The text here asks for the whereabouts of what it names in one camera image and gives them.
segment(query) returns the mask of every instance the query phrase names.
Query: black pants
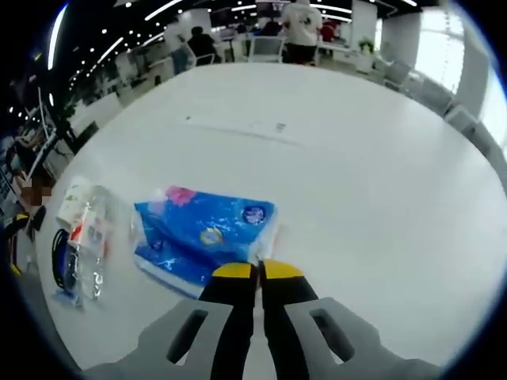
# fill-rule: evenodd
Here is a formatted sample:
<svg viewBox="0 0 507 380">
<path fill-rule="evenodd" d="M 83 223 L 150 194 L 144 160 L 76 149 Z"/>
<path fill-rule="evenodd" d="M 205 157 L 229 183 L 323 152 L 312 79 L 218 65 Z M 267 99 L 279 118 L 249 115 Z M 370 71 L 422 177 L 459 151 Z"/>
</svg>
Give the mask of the black pants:
<svg viewBox="0 0 507 380">
<path fill-rule="evenodd" d="M 290 63 L 304 65 L 314 62 L 316 46 L 287 44 L 287 55 Z"/>
</svg>

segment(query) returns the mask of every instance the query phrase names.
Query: white chair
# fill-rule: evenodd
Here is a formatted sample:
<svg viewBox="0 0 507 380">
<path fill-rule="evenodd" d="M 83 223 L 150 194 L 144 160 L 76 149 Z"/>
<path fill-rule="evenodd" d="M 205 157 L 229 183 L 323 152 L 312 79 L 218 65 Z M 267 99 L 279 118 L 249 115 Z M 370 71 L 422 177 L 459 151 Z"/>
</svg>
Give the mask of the white chair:
<svg viewBox="0 0 507 380">
<path fill-rule="evenodd" d="M 452 125 L 458 132 L 466 131 L 470 126 L 477 124 L 475 119 L 461 104 L 455 106 L 445 115 L 444 120 Z"/>
<path fill-rule="evenodd" d="M 486 158 L 490 156 L 491 150 L 497 146 L 497 143 L 482 123 L 472 124 L 462 133 Z"/>
<path fill-rule="evenodd" d="M 493 136 L 482 123 L 470 126 L 463 132 L 463 135 L 486 157 L 491 167 L 497 172 L 507 196 L 507 161 L 504 152 L 502 152 Z"/>
<path fill-rule="evenodd" d="M 248 62 L 282 62 L 285 38 L 259 36 L 252 39 Z"/>
<path fill-rule="evenodd" d="M 206 54 L 196 57 L 189 45 L 185 44 L 184 49 L 189 57 L 187 70 L 193 69 L 196 66 L 211 65 L 215 62 L 215 54 Z"/>
<path fill-rule="evenodd" d="M 400 91 L 409 76 L 410 66 L 402 61 L 394 61 L 386 69 L 386 74 L 383 79 L 383 84 L 388 89 Z"/>
<path fill-rule="evenodd" d="M 416 100 L 437 115 L 444 117 L 451 107 L 454 97 L 442 85 L 425 78 L 422 81 L 421 92 Z"/>
</svg>

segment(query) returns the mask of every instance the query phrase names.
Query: white table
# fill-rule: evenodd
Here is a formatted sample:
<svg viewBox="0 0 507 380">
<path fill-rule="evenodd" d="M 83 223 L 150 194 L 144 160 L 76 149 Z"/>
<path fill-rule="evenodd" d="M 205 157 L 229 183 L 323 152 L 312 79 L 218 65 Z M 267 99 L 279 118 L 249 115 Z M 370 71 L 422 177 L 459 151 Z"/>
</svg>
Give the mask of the white table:
<svg viewBox="0 0 507 380">
<path fill-rule="evenodd" d="M 99 304 L 79 313 L 51 298 L 55 213 L 75 174 L 130 203 L 169 184 L 272 200 L 284 224 L 274 257 L 302 268 L 319 296 L 372 323 L 406 358 L 453 360 L 480 329 L 505 272 L 500 181 L 437 115 L 327 70 L 198 67 L 101 129 L 47 205 L 36 238 L 42 285 L 84 369 L 127 355 L 181 298 L 135 267 L 126 240 L 111 255 Z"/>
</svg>

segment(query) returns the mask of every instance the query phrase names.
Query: plastic bag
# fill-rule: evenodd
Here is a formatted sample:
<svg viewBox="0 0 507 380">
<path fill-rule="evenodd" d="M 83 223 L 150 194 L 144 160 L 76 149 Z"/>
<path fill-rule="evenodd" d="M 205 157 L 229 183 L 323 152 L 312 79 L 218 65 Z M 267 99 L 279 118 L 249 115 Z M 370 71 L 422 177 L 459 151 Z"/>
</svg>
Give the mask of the plastic bag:
<svg viewBox="0 0 507 380">
<path fill-rule="evenodd" d="M 257 262 L 276 232 L 273 203 L 176 186 L 163 199 L 136 203 L 135 209 L 143 232 L 136 263 L 187 295 L 198 296 L 196 289 L 224 264 Z"/>
</svg>

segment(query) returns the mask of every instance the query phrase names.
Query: white shirt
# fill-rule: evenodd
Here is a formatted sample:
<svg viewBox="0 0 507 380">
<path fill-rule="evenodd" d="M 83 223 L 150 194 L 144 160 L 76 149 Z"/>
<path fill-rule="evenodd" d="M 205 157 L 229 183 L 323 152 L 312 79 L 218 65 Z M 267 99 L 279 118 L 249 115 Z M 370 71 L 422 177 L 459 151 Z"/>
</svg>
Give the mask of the white shirt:
<svg viewBox="0 0 507 380">
<path fill-rule="evenodd" d="M 306 4 L 287 4 L 282 14 L 282 23 L 289 23 L 287 42 L 289 44 L 316 46 L 322 16 L 318 9 Z"/>
<path fill-rule="evenodd" d="M 172 53 L 183 46 L 179 37 L 181 35 L 183 35 L 183 29 L 178 23 L 167 25 L 167 29 L 164 32 L 164 40 L 169 48 L 169 52 Z"/>
</svg>

